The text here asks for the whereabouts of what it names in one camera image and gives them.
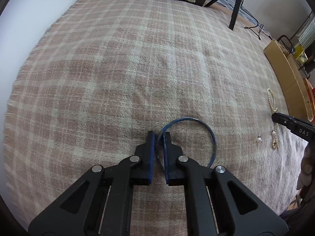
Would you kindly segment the pearl earring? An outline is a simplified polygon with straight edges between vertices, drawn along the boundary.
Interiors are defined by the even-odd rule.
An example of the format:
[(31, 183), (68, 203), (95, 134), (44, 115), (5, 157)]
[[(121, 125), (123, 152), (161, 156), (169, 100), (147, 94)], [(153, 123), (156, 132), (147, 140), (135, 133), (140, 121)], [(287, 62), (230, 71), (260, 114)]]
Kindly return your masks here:
[(257, 143), (261, 143), (262, 142), (262, 137), (261, 137), (261, 133), (258, 134), (258, 137), (257, 137)]

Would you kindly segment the dark blue bangle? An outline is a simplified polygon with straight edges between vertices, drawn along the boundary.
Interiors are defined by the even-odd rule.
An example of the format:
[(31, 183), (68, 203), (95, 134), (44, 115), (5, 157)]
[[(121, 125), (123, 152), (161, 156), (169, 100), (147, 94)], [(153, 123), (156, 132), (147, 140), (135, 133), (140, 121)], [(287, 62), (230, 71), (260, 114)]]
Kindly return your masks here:
[(178, 119), (175, 119), (173, 121), (171, 121), (170, 123), (166, 124), (160, 131), (160, 133), (158, 134), (157, 136), (157, 142), (155, 144), (155, 157), (156, 157), (156, 161), (157, 161), (157, 164), (158, 164), (158, 167), (164, 171), (164, 166), (162, 165), (162, 162), (160, 160), (160, 157), (159, 157), (159, 151), (158, 151), (158, 146), (161, 146), (162, 145), (162, 137), (163, 137), (163, 134), (166, 132), (167, 129), (169, 129), (170, 127), (172, 127), (172, 125), (174, 124), (178, 124), (179, 122), (183, 122), (183, 121), (192, 121), (192, 122), (196, 122), (200, 125), (202, 125), (204, 128), (207, 129), (208, 133), (210, 134), (210, 138), (211, 138), (211, 141), (212, 141), (212, 154), (211, 154), (211, 158), (210, 158), (210, 161), (208, 162), (207, 164), (207, 167), (210, 168), (215, 159), (216, 159), (216, 153), (217, 153), (217, 141), (216, 141), (216, 137), (215, 137), (215, 134), (213, 132), (213, 130), (208, 126), (207, 123), (203, 122), (202, 120), (200, 119), (197, 119), (197, 118), (193, 118), (193, 117), (182, 117), (182, 118), (178, 118)]

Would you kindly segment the brown cardboard box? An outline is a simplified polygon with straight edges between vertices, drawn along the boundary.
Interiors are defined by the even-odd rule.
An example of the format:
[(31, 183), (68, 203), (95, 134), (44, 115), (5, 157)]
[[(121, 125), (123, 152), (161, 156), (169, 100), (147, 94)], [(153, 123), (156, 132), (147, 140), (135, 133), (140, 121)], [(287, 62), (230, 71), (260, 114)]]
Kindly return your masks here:
[(306, 121), (314, 120), (314, 109), (306, 88), (306, 80), (298, 71), (298, 63), (278, 41), (272, 40), (264, 49), (283, 91), (290, 116)]

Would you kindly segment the black clothes rack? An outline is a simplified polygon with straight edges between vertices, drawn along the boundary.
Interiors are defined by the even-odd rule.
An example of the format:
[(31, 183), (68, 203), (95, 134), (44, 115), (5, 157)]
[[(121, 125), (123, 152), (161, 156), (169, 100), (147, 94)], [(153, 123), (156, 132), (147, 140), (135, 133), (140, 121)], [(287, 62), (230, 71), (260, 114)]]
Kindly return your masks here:
[(311, 11), (292, 37), (281, 35), (277, 41), (294, 57), (298, 71), (309, 79), (314, 72), (314, 12)]

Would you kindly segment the yellow box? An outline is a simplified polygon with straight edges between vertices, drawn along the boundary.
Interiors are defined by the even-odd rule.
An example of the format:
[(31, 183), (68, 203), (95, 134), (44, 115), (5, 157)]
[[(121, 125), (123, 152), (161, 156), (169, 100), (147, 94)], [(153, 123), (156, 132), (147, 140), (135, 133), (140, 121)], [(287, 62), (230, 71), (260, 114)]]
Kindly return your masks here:
[(305, 50), (301, 44), (298, 44), (294, 47), (294, 53), (293, 56), (295, 60), (298, 62), (298, 64), (303, 65), (307, 62), (308, 57), (305, 54)]

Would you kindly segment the striped hanging towel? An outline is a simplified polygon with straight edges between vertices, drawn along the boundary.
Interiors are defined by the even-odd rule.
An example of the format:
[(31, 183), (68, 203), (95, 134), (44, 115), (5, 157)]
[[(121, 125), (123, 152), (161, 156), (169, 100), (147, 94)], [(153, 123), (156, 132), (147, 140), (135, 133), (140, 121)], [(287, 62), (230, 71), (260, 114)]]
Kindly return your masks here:
[(307, 49), (315, 39), (315, 23), (314, 19), (310, 20), (298, 33), (298, 42), (301, 44), (303, 49)]

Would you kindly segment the pink plaid blanket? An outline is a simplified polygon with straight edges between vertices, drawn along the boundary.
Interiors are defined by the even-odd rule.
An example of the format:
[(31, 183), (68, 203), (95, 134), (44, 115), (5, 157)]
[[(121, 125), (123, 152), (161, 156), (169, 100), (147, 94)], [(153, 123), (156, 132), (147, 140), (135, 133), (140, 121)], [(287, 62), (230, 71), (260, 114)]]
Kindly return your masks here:
[[(288, 109), (264, 54), (270, 40), (228, 21), (176, 0), (78, 0), (51, 25), (18, 71), (4, 121), (7, 187), (24, 231), (92, 166), (117, 165), (149, 132), (156, 144), (182, 117), (213, 130), (210, 168), (225, 167), (281, 218), (306, 142), (272, 121)], [(206, 128), (183, 121), (166, 132), (207, 167)], [(164, 166), (163, 137), (158, 151)], [(166, 183), (155, 152), (152, 183), (134, 186), (130, 235), (188, 235), (184, 188)]]

